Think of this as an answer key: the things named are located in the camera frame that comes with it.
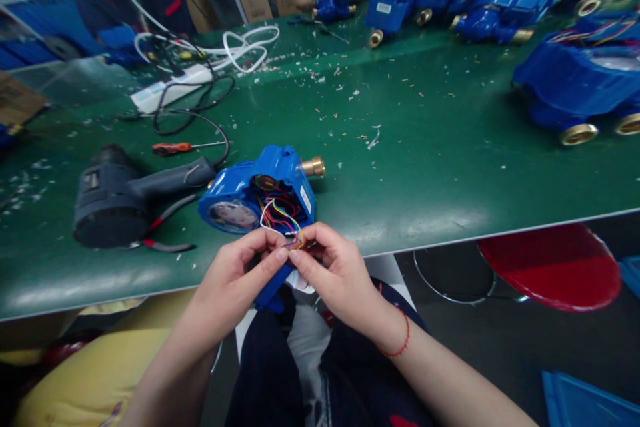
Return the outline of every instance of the power strip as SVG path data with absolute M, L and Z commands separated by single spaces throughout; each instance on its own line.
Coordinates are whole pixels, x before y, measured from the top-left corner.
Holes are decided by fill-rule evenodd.
M 175 85 L 179 83 L 205 83 L 211 81 L 211 71 L 203 65 L 194 65 L 185 70 L 185 74 L 182 77 L 173 77 L 171 81 L 154 83 L 151 87 L 147 87 L 131 96 L 131 100 L 138 107 L 138 110 L 142 113 L 153 113 L 158 110 L 160 97 L 162 92 L 168 85 Z M 181 99 L 185 95 L 188 95 L 194 90 L 200 87 L 181 86 L 172 87 L 167 90 L 165 99 L 162 104 L 163 107 Z

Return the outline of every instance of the red pliers handle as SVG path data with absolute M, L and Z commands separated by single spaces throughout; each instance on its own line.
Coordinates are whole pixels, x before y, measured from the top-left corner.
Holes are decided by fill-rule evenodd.
M 197 198 L 198 196 L 193 194 L 174 203 L 171 207 L 166 209 L 156 220 L 154 220 L 151 223 L 151 226 L 149 227 L 149 232 L 147 233 L 147 235 L 153 232 L 154 230 L 156 230 L 166 219 L 168 219 L 173 214 L 175 214 L 175 212 L 180 210 L 182 207 L 189 205 L 191 202 L 193 202 Z M 156 242 L 155 240 L 152 240 L 150 238 L 143 239 L 142 243 L 154 250 L 159 250 L 160 252 L 168 252 L 170 254 L 171 253 L 176 254 L 178 252 L 186 252 L 187 250 L 191 250 L 195 248 L 195 245 L 193 244 L 181 244 L 176 246 L 168 246 L 165 244 L 161 244 L 160 242 Z

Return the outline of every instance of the yellow wire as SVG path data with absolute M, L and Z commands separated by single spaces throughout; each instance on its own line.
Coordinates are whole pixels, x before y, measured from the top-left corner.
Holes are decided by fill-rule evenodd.
M 613 34 L 610 37 L 604 38 L 602 40 L 597 41 L 596 43 L 593 44 L 594 47 L 597 47 L 598 45 L 604 43 L 604 42 L 608 42 L 609 40 L 613 40 L 614 38 L 622 35 L 624 32 L 626 32 L 627 30 L 629 30 L 632 26 L 635 25 L 635 22 L 632 21 L 630 22 L 626 27 L 624 27 L 623 29 L 620 29 L 618 32 L 616 32 L 615 34 Z
M 264 211 L 265 206 L 262 204 L 262 200 L 260 200 L 260 195 L 256 193 L 255 197 L 258 199 L 258 203 L 260 204 L 260 210 Z M 265 220 L 267 221 L 267 225 L 269 226 L 269 228 L 271 228 L 271 222 L 269 221 L 269 217 L 265 216 Z
M 305 236 L 302 233 L 302 229 L 300 228 L 300 224 L 298 224 L 295 221 L 295 218 L 291 217 L 287 212 L 280 210 L 278 208 L 278 206 L 275 205 L 275 202 L 273 202 L 271 205 L 273 206 L 273 208 L 275 209 L 276 212 L 278 212 L 279 214 L 284 215 L 285 217 L 291 219 L 291 221 L 295 224 L 296 228 L 298 229 L 298 236 L 299 236 L 298 240 L 300 240 L 300 245 L 298 245 L 297 248 L 302 248 L 302 246 L 305 244 Z

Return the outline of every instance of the green table surface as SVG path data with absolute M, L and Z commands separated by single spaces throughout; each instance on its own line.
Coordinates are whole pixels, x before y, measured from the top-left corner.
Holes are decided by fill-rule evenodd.
M 619 137 L 604 121 L 597 139 L 561 147 L 527 121 L 526 101 L 511 91 L 514 67 L 550 25 L 514 47 L 464 44 L 446 29 L 409 23 L 372 51 L 362 16 L 363 9 L 333 27 L 350 44 L 273 22 L 281 34 L 267 47 L 269 71 L 240 78 L 207 114 L 233 142 L 227 165 L 253 160 L 269 144 L 292 145 L 303 159 L 322 155 L 327 175 L 312 181 L 317 220 L 364 256 L 640 209 L 640 136 Z M 161 138 L 150 120 L 115 119 L 133 109 L 129 95 L 155 74 L 84 59 L 16 77 L 53 107 L 0 163 L 0 199 L 13 196 L 0 214 L 0 320 L 197 285 L 235 237 L 205 224 L 195 204 L 154 235 L 198 245 L 181 256 L 144 247 L 97 251 L 71 234 L 79 175 L 102 145 L 119 143 L 144 173 L 197 158 L 155 157 L 150 147 Z M 163 140 L 219 138 L 196 121 Z M 213 159 L 216 148 L 201 153 Z

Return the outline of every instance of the orange screwdriver handle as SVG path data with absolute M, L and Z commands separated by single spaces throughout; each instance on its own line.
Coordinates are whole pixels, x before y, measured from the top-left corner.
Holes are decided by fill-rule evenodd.
M 193 151 L 190 143 L 157 143 L 153 146 L 153 153 L 161 157 L 169 157 L 190 151 Z

